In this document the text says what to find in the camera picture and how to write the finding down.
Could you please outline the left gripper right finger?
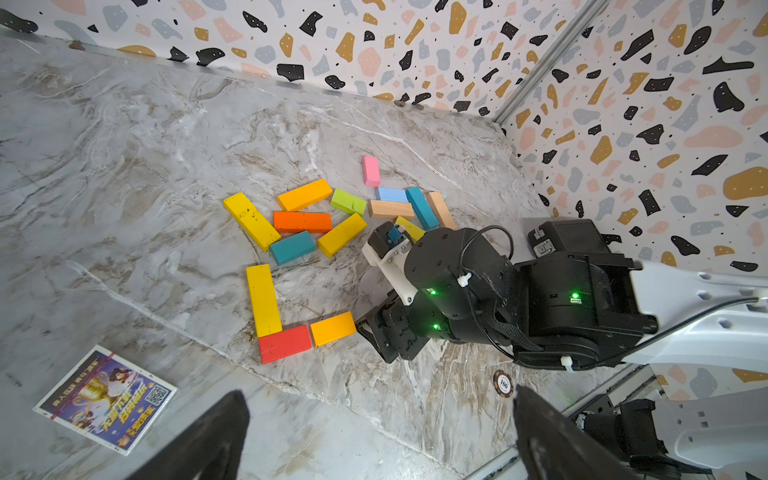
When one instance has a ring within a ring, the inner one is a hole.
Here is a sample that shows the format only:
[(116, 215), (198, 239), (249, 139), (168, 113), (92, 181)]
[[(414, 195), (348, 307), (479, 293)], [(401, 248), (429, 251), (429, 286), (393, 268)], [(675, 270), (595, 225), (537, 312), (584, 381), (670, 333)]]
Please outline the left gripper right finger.
[(513, 396), (517, 449), (530, 479), (636, 479), (616, 457), (534, 390)]

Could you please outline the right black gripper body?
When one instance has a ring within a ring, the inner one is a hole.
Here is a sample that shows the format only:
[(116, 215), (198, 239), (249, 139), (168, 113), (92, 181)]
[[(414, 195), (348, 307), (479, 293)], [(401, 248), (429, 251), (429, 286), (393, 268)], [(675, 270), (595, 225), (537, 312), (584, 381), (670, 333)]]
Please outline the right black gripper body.
[(491, 345), (507, 357), (528, 348), (528, 281), (485, 230), (437, 228), (414, 243), (406, 278), (418, 289), (405, 306), (392, 289), (356, 320), (381, 358), (412, 360), (431, 339)]

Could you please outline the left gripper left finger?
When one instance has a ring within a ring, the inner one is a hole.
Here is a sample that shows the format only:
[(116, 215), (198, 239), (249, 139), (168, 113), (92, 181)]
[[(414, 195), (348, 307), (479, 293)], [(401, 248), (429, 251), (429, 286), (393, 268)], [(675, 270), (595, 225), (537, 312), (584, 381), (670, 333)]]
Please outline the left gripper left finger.
[(250, 423), (245, 396), (233, 390), (198, 417), (132, 479), (235, 479)]

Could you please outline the red block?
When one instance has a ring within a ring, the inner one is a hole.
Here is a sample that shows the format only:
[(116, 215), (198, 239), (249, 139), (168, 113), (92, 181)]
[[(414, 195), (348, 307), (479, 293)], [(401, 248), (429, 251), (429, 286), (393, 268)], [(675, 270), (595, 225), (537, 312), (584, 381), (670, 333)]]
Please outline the red block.
[(258, 339), (261, 363), (268, 364), (312, 348), (309, 327), (301, 325)]

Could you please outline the small amber block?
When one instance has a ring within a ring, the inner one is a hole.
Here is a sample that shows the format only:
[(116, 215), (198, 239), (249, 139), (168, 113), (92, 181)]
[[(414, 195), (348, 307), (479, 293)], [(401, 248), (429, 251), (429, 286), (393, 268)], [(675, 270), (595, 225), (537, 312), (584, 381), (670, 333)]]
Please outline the small amber block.
[(319, 347), (357, 332), (351, 312), (345, 312), (310, 325), (314, 344)]

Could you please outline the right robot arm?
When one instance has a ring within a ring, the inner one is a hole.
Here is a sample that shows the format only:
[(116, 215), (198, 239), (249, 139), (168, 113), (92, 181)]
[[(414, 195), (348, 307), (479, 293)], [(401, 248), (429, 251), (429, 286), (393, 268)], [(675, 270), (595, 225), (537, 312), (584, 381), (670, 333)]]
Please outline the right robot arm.
[[(515, 364), (581, 372), (623, 363), (767, 369), (767, 282), (640, 261), (610, 251), (589, 220), (531, 231), (514, 263), (483, 230), (420, 237), (384, 223), (363, 248), (390, 283), (357, 321), (382, 359), (412, 360), (431, 339), (488, 344)], [(767, 392), (637, 399), (562, 418), (501, 376), (515, 396), (518, 450), (535, 479), (677, 479), (767, 459)]]

